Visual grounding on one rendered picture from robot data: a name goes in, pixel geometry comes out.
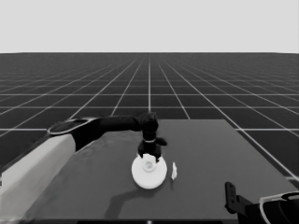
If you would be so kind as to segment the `large thick white disc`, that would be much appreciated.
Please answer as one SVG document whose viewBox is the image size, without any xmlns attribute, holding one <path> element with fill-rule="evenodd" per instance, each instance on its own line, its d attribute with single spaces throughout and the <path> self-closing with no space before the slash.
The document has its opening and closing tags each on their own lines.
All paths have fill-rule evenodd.
<svg viewBox="0 0 299 224">
<path fill-rule="evenodd" d="M 131 168 L 133 180 L 142 189 L 156 189 L 166 178 L 167 165 L 163 157 L 156 161 L 154 156 L 144 154 L 137 156 Z"/>
</svg>

